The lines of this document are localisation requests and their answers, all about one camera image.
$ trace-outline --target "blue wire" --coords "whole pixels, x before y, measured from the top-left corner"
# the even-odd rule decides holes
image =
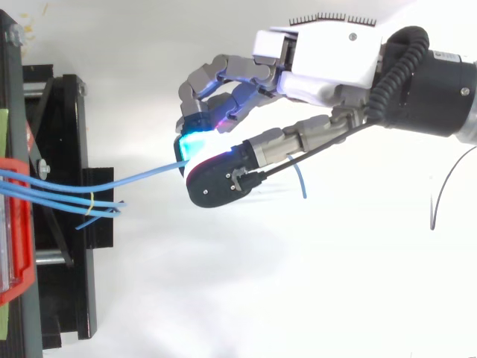
[[[3,194],[5,196],[10,196],[11,198],[18,198],[18,199],[30,201],[32,203],[43,205],[45,207],[52,207],[53,209],[66,211],[68,213],[86,215],[86,213],[88,212],[87,209],[84,209],[82,207],[72,207],[71,205],[60,204],[60,203],[57,203],[56,201],[49,201],[49,200],[45,200],[41,198],[36,198],[31,195],[23,195],[23,194],[20,194],[19,192],[14,192],[13,190],[0,189],[0,194]],[[119,214],[120,213],[105,213],[103,211],[91,210],[88,213],[88,216],[115,218],[116,216],[119,216]]]
[[[293,160],[293,157],[291,155],[288,155],[288,159]],[[298,166],[298,164],[294,164],[293,167],[297,171],[298,179],[300,179],[301,192],[303,193],[303,199],[306,199],[306,198],[308,198],[308,195],[306,194],[305,181],[304,181],[303,176],[301,174],[300,167]]]
[[[19,192],[20,194],[36,196],[37,198],[44,198],[44,199],[49,199],[49,200],[54,200],[54,201],[63,201],[63,202],[66,202],[66,203],[74,203],[74,204],[86,205],[86,206],[91,205],[91,200],[89,200],[89,199],[77,198],[75,196],[70,196],[70,195],[55,194],[53,192],[43,192],[41,190],[26,188],[24,186],[20,186],[20,185],[13,184],[13,183],[8,183],[8,182],[2,181],[2,180],[0,180],[0,189],[1,188],[7,189],[7,190],[13,190],[15,192]],[[113,203],[113,202],[109,202],[109,201],[95,201],[94,205],[95,205],[95,207],[125,207],[126,203],[124,203],[124,202]]]
[[[69,186],[69,185],[53,184],[47,181],[32,178],[27,175],[15,173],[15,172],[10,172],[4,169],[0,169],[0,176],[15,179],[15,180],[20,180],[34,186],[39,186],[43,189],[53,190],[55,192],[75,192],[75,193],[103,192],[104,190],[109,190],[112,188],[116,188],[117,186],[129,184],[134,181],[150,177],[151,175],[156,175],[159,173],[167,172],[168,170],[181,168],[185,166],[186,164],[187,162],[172,163],[172,164],[169,164],[168,166],[160,166],[159,168],[152,169],[148,172],[133,175],[132,177],[128,177],[128,178],[117,180],[117,181],[112,181],[111,183],[95,185],[95,186]]]
[[[105,210],[104,212],[105,213],[111,213],[113,210],[115,210],[117,213],[120,213],[119,210],[116,210],[116,209],[113,209],[112,207],[110,207],[109,209]],[[84,222],[83,224],[75,227],[76,230],[81,230],[81,229],[84,229],[86,226],[88,225],[91,225],[93,222],[95,222],[96,220],[99,220],[101,219],[99,216],[95,216],[94,218],[88,220],[87,222]]]

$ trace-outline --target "black coiled cable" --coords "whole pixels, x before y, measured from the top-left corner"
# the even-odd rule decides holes
[[[367,104],[367,121],[377,123],[385,119],[386,108],[393,94],[412,76],[429,50],[429,36],[418,26],[397,31],[388,43],[407,45],[405,53],[371,90]]]

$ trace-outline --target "blue light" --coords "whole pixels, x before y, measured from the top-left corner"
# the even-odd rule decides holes
[[[183,160],[191,160],[202,148],[206,141],[215,134],[214,131],[194,132],[179,139],[180,153]]]

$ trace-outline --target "white tabletop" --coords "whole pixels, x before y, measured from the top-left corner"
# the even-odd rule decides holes
[[[29,26],[26,64],[74,73],[90,166],[116,178],[174,161],[179,85],[289,17],[377,17],[385,36],[428,30],[431,47],[477,58],[472,2],[4,0]],[[279,101],[244,138],[324,110]],[[129,206],[115,247],[95,252],[98,332],[46,357],[413,358],[477,355],[476,155],[449,181],[429,230],[429,190],[467,145],[372,128],[246,199],[195,207],[177,171],[116,190]],[[434,176],[434,183],[429,181]]]

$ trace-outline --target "black metal frame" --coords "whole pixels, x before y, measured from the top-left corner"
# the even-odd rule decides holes
[[[15,22],[0,10],[0,108],[9,110],[7,156],[28,162],[26,115],[20,47],[5,34]],[[42,357],[40,303],[35,282],[10,302],[7,340],[0,342],[2,358]]]
[[[22,68],[20,47],[2,36],[13,23],[0,10],[0,108],[10,110],[7,153],[25,162],[29,158],[36,176],[38,160],[45,159],[51,167],[48,180],[55,183],[112,181],[113,168],[88,168],[81,79],[54,78],[52,65]],[[24,82],[44,83],[42,96],[24,97]],[[27,123],[35,138],[30,151]],[[112,201],[113,191],[95,198]],[[42,357],[42,349],[61,347],[60,333],[77,331],[79,339],[89,339],[97,330],[92,249],[113,246],[113,220],[75,230],[85,221],[83,216],[34,206],[33,217],[36,250],[59,249],[65,263],[38,266],[35,284],[10,302],[7,341],[0,342],[2,358]]]
[[[28,73],[24,71],[25,82],[30,80]],[[26,98],[25,104],[35,108],[27,111],[33,113],[28,121],[37,132],[40,158],[51,166],[48,180],[75,186],[112,181],[112,168],[88,168],[81,79],[64,75],[43,78],[42,82],[46,83],[43,96]],[[36,171],[39,158],[33,149],[30,156]],[[96,198],[112,201],[113,191],[98,193]],[[79,339],[89,339],[97,330],[92,249],[113,246],[113,220],[102,219],[86,230],[75,230],[84,220],[79,215],[34,207],[37,250],[61,248],[66,261],[65,265],[38,267],[44,349],[60,347],[62,332],[77,331]]]

